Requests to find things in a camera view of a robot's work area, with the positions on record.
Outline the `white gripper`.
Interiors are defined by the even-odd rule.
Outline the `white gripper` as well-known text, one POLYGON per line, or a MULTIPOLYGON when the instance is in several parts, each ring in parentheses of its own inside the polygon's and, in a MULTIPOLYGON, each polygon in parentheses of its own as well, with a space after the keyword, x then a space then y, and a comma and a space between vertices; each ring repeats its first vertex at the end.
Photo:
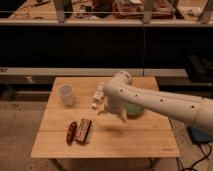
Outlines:
POLYGON ((104 109, 99 110, 97 115, 102 115, 109 112, 111 114, 119 115, 120 120, 123 123, 126 123, 127 115, 126 113, 123 113, 123 110, 124 110, 123 102, 120 99, 108 96, 104 103, 104 109))

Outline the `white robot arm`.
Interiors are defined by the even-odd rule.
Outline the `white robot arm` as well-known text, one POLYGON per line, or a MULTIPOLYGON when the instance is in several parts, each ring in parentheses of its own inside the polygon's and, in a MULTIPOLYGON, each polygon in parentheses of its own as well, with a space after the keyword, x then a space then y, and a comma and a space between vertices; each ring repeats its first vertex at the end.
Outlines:
POLYGON ((104 83, 106 113, 121 115, 125 102, 160 113, 213 135, 213 100, 198 96, 154 91, 131 85, 126 71, 104 83))

